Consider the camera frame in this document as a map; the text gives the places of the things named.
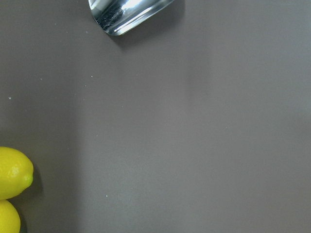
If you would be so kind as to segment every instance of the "gray table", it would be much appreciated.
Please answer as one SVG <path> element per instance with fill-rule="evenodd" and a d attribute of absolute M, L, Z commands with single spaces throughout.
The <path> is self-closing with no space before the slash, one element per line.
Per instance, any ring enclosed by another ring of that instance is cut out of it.
<path fill-rule="evenodd" d="M 0 33 L 23 232 L 311 231 L 310 1 L 176 0 L 110 37 L 87 0 L 2 0 Z"/>

